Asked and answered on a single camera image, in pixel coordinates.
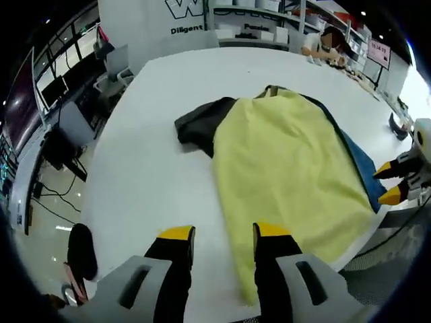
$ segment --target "yellow cloth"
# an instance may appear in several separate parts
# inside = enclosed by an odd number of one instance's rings
[[[217,128],[213,167],[242,294],[257,301],[253,223],[279,225],[303,252],[337,260],[374,212],[323,111],[297,93],[240,99]]]

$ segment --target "white backdrop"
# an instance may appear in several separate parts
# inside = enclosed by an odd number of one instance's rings
[[[203,30],[202,0],[98,0],[98,6],[102,29],[116,48]]]

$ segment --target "white table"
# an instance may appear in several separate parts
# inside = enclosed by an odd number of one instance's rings
[[[185,322],[231,322],[260,314],[258,306],[244,307],[240,298],[211,159],[181,146],[174,121],[223,96],[255,97],[269,84],[320,100],[377,167],[410,148],[410,140],[399,142],[389,130],[391,108],[383,100],[305,57],[217,48],[151,61],[115,108],[89,169],[81,214],[93,233],[99,278],[130,256],[144,255],[161,231],[193,224],[195,260]],[[386,211],[333,268],[356,255]],[[94,285],[88,289],[94,293]]]

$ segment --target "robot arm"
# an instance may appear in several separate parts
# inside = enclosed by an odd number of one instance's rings
[[[409,151],[388,161],[374,178],[400,177],[402,181],[379,198],[380,204],[397,205],[415,200],[431,186],[431,120],[417,119],[414,123],[413,145]]]

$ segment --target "white box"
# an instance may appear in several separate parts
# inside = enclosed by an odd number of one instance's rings
[[[235,0],[235,4],[240,7],[255,8],[256,0]]]
[[[232,5],[234,0],[214,0],[214,5]]]
[[[256,0],[256,7],[278,12],[279,0]]]
[[[241,26],[231,24],[217,24],[217,29],[230,29],[234,35],[241,34]]]
[[[271,32],[274,33],[274,42],[287,44],[289,40],[289,30],[283,27],[272,27]]]
[[[216,29],[218,39],[235,38],[234,31],[232,29]]]
[[[268,40],[270,42],[274,41],[274,34],[272,32],[265,32],[263,30],[258,30],[256,35],[258,39]]]
[[[305,21],[308,22],[309,24],[312,24],[313,26],[316,26],[316,28],[319,30],[325,29],[326,21],[323,20],[319,15],[315,15],[315,14],[306,15]]]

